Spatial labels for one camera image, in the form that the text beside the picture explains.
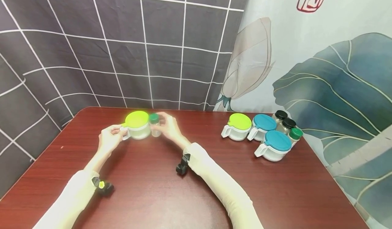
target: small glass bottle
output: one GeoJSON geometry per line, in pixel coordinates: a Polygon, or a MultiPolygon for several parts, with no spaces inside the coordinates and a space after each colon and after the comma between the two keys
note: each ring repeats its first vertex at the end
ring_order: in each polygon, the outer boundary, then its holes
{"type": "Polygon", "coordinates": [[[284,134],[288,134],[292,128],[294,128],[297,124],[291,118],[283,119],[282,123],[278,124],[276,127],[277,131],[280,131],[284,134]]]}
{"type": "MultiPolygon", "coordinates": [[[[159,125],[159,115],[156,114],[156,113],[150,114],[149,121],[150,121],[150,126],[152,126],[152,125],[159,125]]],[[[153,129],[151,131],[151,135],[154,136],[154,137],[158,137],[158,136],[161,135],[161,132],[159,130],[153,129]]]]}
{"type": "Polygon", "coordinates": [[[280,124],[283,119],[287,118],[287,113],[282,110],[277,110],[276,113],[272,115],[272,118],[275,120],[276,124],[280,124]]]}
{"type": "Polygon", "coordinates": [[[289,133],[289,139],[291,141],[291,148],[299,141],[299,139],[304,135],[304,132],[302,132],[301,129],[299,128],[292,128],[290,133],[289,133]]]}

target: person's left hand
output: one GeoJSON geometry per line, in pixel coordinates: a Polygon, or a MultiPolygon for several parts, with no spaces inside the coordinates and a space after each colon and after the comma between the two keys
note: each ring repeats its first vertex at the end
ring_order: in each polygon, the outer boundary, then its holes
{"type": "Polygon", "coordinates": [[[121,124],[115,124],[101,131],[98,144],[99,153],[109,156],[112,154],[112,151],[116,149],[127,131],[126,129],[120,130],[120,128],[121,124]]]}

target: jar lid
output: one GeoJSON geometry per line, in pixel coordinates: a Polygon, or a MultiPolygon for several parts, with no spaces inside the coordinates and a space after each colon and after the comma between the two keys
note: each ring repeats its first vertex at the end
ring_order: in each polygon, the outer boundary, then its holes
{"type": "Polygon", "coordinates": [[[274,114],[278,119],[285,119],[287,118],[287,113],[282,110],[277,110],[276,113],[274,114]]]}
{"type": "Polygon", "coordinates": [[[264,143],[278,151],[288,151],[291,148],[291,141],[288,136],[280,131],[271,130],[265,134],[264,143]]]}
{"type": "Polygon", "coordinates": [[[144,111],[134,111],[125,118],[125,127],[137,129],[148,123],[149,115],[144,111]]]}
{"type": "Polygon", "coordinates": [[[240,130],[246,130],[252,126],[252,121],[245,114],[234,113],[234,114],[230,115],[229,122],[227,124],[229,126],[233,126],[234,128],[237,128],[240,130]]]}
{"type": "Polygon", "coordinates": [[[253,118],[253,123],[255,123],[256,128],[265,131],[270,131],[276,129],[276,122],[273,118],[265,114],[257,114],[253,118]]]}
{"type": "Polygon", "coordinates": [[[151,113],[149,120],[151,124],[157,124],[159,123],[159,115],[156,113],[151,113]]]}
{"type": "Polygon", "coordinates": [[[285,119],[283,119],[283,121],[282,121],[282,125],[285,126],[285,127],[287,127],[287,128],[289,128],[289,129],[292,129],[292,128],[294,128],[297,124],[296,124],[295,121],[292,120],[291,118],[285,118],[285,119]]]}
{"type": "Polygon", "coordinates": [[[302,132],[302,130],[299,128],[292,128],[289,133],[289,136],[291,138],[293,138],[294,140],[299,140],[303,135],[304,135],[304,132],[302,132]]]}

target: black cap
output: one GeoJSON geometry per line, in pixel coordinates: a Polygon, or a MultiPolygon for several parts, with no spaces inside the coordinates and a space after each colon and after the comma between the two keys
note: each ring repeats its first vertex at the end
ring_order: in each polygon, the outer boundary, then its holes
{"type": "Polygon", "coordinates": [[[295,121],[292,120],[291,118],[285,118],[285,119],[283,119],[283,121],[282,121],[282,125],[285,126],[285,127],[287,127],[287,128],[289,128],[289,129],[292,129],[292,128],[294,128],[297,124],[296,124],[295,121]]]}
{"type": "Polygon", "coordinates": [[[278,119],[285,119],[287,118],[287,113],[282,110],[277,110],[276,113],[274,114],[278,119]]]}

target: tabletop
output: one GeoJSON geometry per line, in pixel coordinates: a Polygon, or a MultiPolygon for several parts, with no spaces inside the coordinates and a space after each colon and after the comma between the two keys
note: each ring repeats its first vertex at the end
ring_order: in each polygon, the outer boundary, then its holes
{"type": "MultiPolygon", "coordinates": [[[[0,228],[32,228],[93,157],[100,130],[132,111],[81,110],[0,201],[0,228]]],[[[273,163],[254,156],[259,142],[220,136],[231,113],[166,112],[243,187],[265,229],[368,228],[304,139],[273,163]]],[[[74,228],[231,228],[225,208],[198,175],[176,174],[181,157],[164,136],[121,142],[101,170],[116,190],[109,198],[95,195],[74,228]]]]}

